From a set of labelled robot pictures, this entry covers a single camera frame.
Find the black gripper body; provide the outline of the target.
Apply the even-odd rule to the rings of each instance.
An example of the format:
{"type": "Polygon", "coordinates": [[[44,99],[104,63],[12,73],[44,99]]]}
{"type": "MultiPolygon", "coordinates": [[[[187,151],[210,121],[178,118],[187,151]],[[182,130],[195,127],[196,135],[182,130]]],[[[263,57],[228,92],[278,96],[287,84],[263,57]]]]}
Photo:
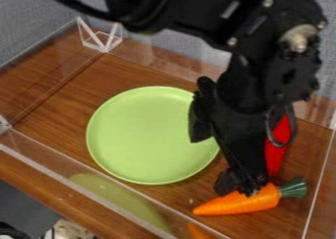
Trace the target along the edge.
{"type": "Polygon", "coordinates": [[[208,77],[198,80],[196,91],[210,115],[210,138],[223,150],[228,168],[246,173],[248,196],[270,183],[266,140],[282,148],[295,139],[294,103],[310,99],[319,88],[320,66],[315,52],[276,53],[262,63],[235,56],[216,80],[208,77]],[[272,134],[284,116],[290,118],[292,131],[287,143],[279,142],[272,134]]]}

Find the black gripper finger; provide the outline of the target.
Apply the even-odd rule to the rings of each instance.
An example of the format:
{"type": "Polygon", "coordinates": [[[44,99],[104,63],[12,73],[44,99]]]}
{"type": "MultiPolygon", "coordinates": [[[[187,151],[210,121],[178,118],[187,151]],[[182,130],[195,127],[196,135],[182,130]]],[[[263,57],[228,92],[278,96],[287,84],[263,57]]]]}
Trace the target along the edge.
{"type": "Polygon", "coordinates": [[[222,197],[234,191],[248,196],[246,173],[238,168],[228,168],[222,171],[214,184],[214,190],[222,197]]]}
{"type": "Polygon", "coordinates": [[[204,106],[202,94],[196,91],[188,113],[188,133],[192,143],[199,143],[211,137],[211,120],[204,106]]]}

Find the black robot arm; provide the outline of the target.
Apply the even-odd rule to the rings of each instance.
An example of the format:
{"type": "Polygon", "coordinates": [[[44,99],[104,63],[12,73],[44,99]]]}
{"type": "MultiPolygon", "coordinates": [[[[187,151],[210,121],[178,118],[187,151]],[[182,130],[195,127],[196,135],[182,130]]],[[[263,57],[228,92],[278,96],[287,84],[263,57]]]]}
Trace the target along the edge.
{"type": "Polygon", "coordinates": [[[316,0],[106,0],[99,10],[55,0],[138,33],[175,30],[231,54],[219,79],[202,77],[190,108],[190,137],[215,139],[228,162],[214,189],[256,194],[270,182],[266,146],[295,121],[294,104],[319,89],[320,32],[328,24],[316,0]]]}

